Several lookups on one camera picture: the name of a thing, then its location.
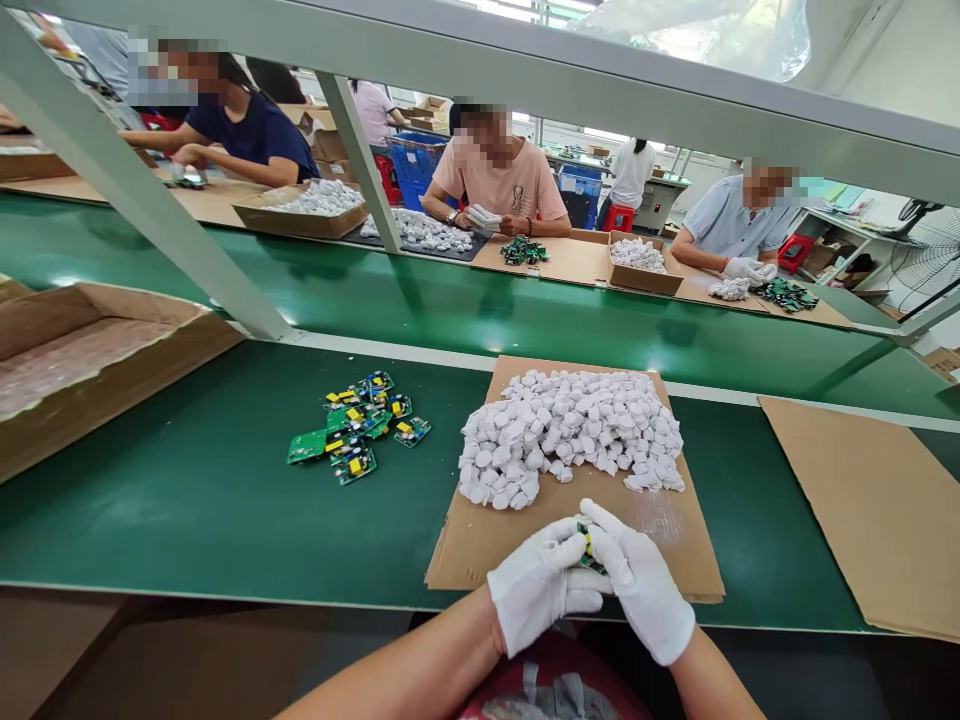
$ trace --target navy blue t-shirt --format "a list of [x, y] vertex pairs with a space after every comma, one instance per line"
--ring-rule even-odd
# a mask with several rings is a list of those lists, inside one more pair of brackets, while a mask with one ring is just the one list
[[276, 105], [257, 93], [251, 93], [247, 115], [238, 123], [231, 122], [215, 97], [200, 98], [190, 110], [187, 124], [242, 160], [269, 165], [271, 157], [292, 160], [300, 168], [297, 182], [320, 177], [310, 146], [290, 118]]

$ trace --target plastic bag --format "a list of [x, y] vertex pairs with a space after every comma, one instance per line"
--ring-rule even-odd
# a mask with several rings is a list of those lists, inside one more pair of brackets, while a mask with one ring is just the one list
[[810, 60], [806, 0], [607, 0], [567, 29], [780, 83]]

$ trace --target white shirt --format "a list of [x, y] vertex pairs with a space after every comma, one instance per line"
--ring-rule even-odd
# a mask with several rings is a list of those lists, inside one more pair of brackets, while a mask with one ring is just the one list
[[758, 210], [753, 220], [743, 205], [743, 175], [724, 178], [687, 213], [684, 227], [693, 235], [693, 245], [724, 257], [756, 257], [776, 250], [787, 237], [789, 220], [796, 208], [784, 205]]
[[610, 202], [614, 205], [637, 209], [643, 202], [643, 188], [653, 177], [656, 151], [650, 143], [634, 154], [634, 138], [630, 138], [617, 151], [610, 172], [615, 176], [610, 188]]

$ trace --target white glove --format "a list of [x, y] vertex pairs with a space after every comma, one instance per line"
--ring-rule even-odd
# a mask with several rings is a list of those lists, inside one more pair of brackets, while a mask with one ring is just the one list
[[499, 215], [485, 210], [481, 205], [471, 205], [467, 208], [467, 217], [477, 227], [491, 232], [500, 232], [500, 222], [502, 218]]
[[750, 281], [752, 287], [760, 287], [767, 282], [757, 272], [762, 267], [763, 263], [753, 258], [730, 258], [727, 260], [727, 266], [723, 269], [723, 274], [728, 278], [746, 278]]
[[653, 540], [628, 528], [593, 500], [582, 500], [593, 556], [609, 573], [630, 627], [653, 659], [675, 663], [690, 644], [696, 618]]
[[586, 549], [577, 520], [564, 518], [531, 535], [487, 573], [508, 657], [567, 613], [597, 612], [603, 606], [601, 592], [613, 594], [608, 578], [580, 567]]

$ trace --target red stool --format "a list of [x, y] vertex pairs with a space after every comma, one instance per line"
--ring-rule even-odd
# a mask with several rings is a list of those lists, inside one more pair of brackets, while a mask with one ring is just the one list
[[604, 221], [601, 230], [603, 232], [610, 232], [611, 230], [632, 232], [633, 218], [636, 214], [636, 208], [628, 208], [623, 205], [610, 203], [610, 209], [607, 210], [607, 219]]
[[777, 263], [784, 270], [789, 270], [791, 275], [795, 275], [816, 244], [817, 241], [814, 238], [808, 238], [806, 235], [791, 235], [780, 248]]
[[373, 160], [377, 163], [377, 170], [380, 171], [380, 182], [383, 183], [383, 189], [387, 193], [387, 202], [391, 205], [400, 205], [403, 202], [403, 193], [400, 192], [400, 183], [397, 182], [397, 171], [393, 167], [393, 160], [383, 155], [374, 155]]

